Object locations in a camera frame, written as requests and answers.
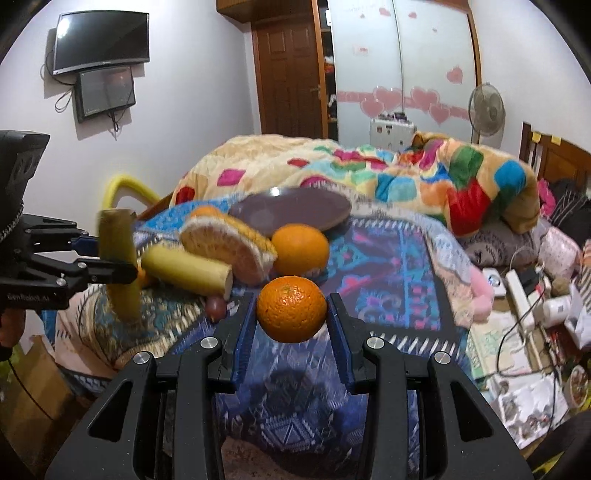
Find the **pink heart sticker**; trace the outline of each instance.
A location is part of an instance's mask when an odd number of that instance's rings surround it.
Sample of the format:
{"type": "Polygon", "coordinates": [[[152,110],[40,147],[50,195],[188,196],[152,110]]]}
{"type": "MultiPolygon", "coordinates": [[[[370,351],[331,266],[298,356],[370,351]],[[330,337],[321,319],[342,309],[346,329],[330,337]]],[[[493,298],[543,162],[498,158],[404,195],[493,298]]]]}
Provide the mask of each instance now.
{"type": "Polygon", "coordinates": [[[464,72],[460,67],[454,67],[446,75],[449,83],[461,85],[464,80],[464,72]]]}
{"type": "Polygon", "coordinates": [[[364,100],[359,104],[361,110],[370,118],[376,118],[384,111],[384,104],[379,100],[364,100]]]}
{"type": "Polygon", "coordinates": [[[435,90],[426,92],[421,87],[413,87],[410,96],[417,108],[420,108],[425,113],[429,111],[431,105],[439,103],[439,94],[435,90]]]}
{"type": "Polygon", "coordinates": [[[435,120],[438,125],[441,125],[452,114],[448,107],[440,103],[431,105],[429,107],[429,113],[431,114],[431,118],[433,118],[433,120],[435,120]]]}
{"type": "Polygon", "coordinates": [[[384,108],[391,112],[396,107],[402,105],[402,90],[390,89],[384,87],[374,88],[374,97],[384,104],[384,108]]]}

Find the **fan grille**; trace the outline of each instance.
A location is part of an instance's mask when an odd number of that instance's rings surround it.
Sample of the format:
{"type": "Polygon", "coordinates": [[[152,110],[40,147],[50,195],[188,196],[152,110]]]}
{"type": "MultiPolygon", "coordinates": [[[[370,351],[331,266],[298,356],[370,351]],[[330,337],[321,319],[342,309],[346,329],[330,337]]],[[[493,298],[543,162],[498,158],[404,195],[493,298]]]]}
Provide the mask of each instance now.
{"type": "Polygon", "coordinates": [[[505,122],[505,105],[499,91],[489,83],[472,92],[468,107],[474,130],[486,137],[496,134],[505,122]]]}

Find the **power strip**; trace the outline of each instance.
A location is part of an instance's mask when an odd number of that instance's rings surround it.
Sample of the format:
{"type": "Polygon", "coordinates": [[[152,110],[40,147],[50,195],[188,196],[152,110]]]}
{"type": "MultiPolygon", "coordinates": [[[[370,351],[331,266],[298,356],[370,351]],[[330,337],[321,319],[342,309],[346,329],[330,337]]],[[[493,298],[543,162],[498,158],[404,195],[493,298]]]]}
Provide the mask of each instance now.
{"type": "MultiPolygon", "coordinates": [[[[511,296],[513,297],[517,317],[520,319],[531,308],[531,305],[527,299],[527,295],[525,295],[525,290],[523,289],[515,270],[511,270],[507,273],[507,275],[505,275],[505,280],[509,292],[511,292],[511,296]]],[[[534,315],[531,312],[525,315],[524,319],[521,321],[521,327],[526,334],[534,331],[535,320],[534,315]]]]}

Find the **white box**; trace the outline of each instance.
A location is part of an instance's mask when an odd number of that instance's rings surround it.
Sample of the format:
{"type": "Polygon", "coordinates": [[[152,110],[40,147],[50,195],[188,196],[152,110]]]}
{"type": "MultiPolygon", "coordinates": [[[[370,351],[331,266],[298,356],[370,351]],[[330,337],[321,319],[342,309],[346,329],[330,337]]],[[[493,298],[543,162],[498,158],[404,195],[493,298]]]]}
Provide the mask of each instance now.
{"type": "Polygon", "coordinates": [[[398,153],[413,144],[417,126],[403,113],[380,115],[369,121],[369,143],[376,148],[398,153]]]}

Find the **colorful blanket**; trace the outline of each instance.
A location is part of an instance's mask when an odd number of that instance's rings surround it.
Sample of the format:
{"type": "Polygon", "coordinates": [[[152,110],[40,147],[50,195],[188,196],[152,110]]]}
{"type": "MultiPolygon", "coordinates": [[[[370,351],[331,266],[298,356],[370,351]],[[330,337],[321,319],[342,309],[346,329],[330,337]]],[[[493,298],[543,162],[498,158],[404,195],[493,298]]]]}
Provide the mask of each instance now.
{"type": "Polygon", "coordinates": [[[470,235],[485,220],[498,218],[516,233],[525,233],[540,211],[537,179],[528,165],[436,134],[417,135],[413,147],[401,155],[370,145],[344,150],[330,140],[236,137],[181,179],[171,205],[325,180],[428,215],[456,236],[470,235]]]}

